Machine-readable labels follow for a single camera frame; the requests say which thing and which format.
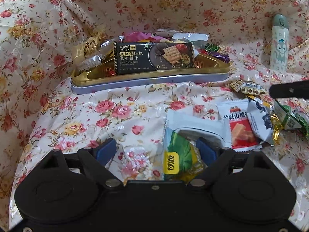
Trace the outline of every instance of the floral tablecloth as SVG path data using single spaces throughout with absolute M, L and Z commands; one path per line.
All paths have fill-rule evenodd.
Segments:
M 9 202 L 11 189 L 14 193 L 54 148 L 72 153 L 113 137 L 118 152 L 111 172 L 123 181 L 158 179 L 156 155 L 162 151 L 168 108 L 216 119 L 217 102 L 239 97 L 228 88 L 232 80 L 251 79 L 269 88 L 309 79 L 307 5 L 308 0 L 0 0 L 0 226 L 8 228 L 9 214 L 11 226 L 18 222 L 13 197 Z M 287 73 L 268 69 L 271 17 L 276 13 L 289 19 Z M 230 55 L 231 76 L 220 83 L 128 84 L 74 95 L 67 78 L 71 47 L 103 23 L 106 38 L 158 28 L 208 33 L 209 41 Z M 304 100 L 284 103 L 309 110 Z M 296 188 L 298 200 L 290 219 L 305 230 L 308 143 L 297 132 L 283 135 L 281 145 L 264 152 Z

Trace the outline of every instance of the circular black cover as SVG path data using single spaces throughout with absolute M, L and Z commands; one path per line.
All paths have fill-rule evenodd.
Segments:
M 22 215 L 55 224 L 76 219 L 96 202 L 96 184 L 82 174 L 59 168 L 43 169 L 21 182 L 15 202 Z
M 214 184 L 212 196 L 228 216 L 250 223 L 288 218 L 296 200 L 283 175 L 261 168 L 222 177 Z

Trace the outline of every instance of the brown snack wrapper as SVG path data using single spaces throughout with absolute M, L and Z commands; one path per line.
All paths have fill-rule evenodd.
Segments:
M 194 66 L 191 43 L 114 42 L 116 75 L 156 70 L 187 69 Z
M 99 37 L 90 37 L 86 42 L 74 46 L 71 50 L 72 61 L 78 65 L 87 59 L 100 46 Z
M 230 87 L 236 92 L 242 92 L 245 95 L 257 96 L 260 94 L 267 93 L 259 84 L 253 83 L 252 81 L 236 80 L 230 83 Z

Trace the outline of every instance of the flower pattern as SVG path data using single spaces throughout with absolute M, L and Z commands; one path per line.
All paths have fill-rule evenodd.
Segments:
M 306 0 L 0 0 L 0 226 L 7 229 L 8 213 L 11 226 L 19 221 L 13 197 L 9 201 L 11 189 L 14 194 L 52 149 L 74 153 L 113 137 L 118 149 L 112 173 L 124 182 L 159 180 L 168 109 L 217 119 L 216 103 L 239 96 L 228 86 L 232 80 L 251 79 L 265 88 L 308 80 L 306 6 Z M 287 73 L 268 66 L 276 13 L 287 16 L 290 25 Z M 72 72 L 70 50 L 103 23 L 108 38 L 159 28 L 207 33 L 229 54 L 231 76 L 216 83 L 128 84 L 74 95 L 65 79 Z M 262 98 L 272 101 L 269 95 Z M 307 101 L 282 102 L 309 111 Z M 295 187 L 298 202 L 290 220 L 307 230 L 308 142 L 298 131 L 280 137 L 280 145 L 264 152 Z

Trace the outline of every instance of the green and yellow package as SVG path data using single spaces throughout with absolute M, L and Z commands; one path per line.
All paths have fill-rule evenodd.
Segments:
M 166 127 L 163 139 L 164 180 L 189 183 L 204 169 L 199 150 L 184 137 Z

